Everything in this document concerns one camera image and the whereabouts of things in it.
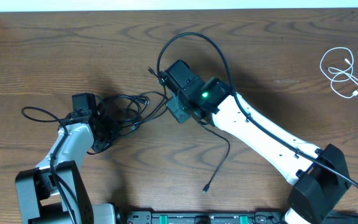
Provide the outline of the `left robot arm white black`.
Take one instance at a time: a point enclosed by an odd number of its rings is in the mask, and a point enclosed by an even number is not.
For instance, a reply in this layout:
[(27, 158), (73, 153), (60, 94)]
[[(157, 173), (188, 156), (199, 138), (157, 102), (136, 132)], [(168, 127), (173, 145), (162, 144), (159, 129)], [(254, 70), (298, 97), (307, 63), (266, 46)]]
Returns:
[(45, 158), (17, 174), (22, 223), (117, 223), (114, 205), (92, 204), (80, 175), (93, 144), (88, 123), (66, 124)]

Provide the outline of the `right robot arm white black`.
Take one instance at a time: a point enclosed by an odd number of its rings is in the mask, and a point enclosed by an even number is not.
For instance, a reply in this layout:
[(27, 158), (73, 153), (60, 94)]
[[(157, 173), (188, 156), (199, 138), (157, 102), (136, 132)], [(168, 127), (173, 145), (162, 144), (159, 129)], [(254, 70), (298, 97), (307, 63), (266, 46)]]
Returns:
[(173, 95), (167, 106), (179, 123), (192, 117), (235, 136), (292, 185), (285, 222), (322, 223), (349, 190), (349, 171), (339, 148), (328, 144), (321, 149), (288, 133), (220, 79), (163, 78), (162, 83)]

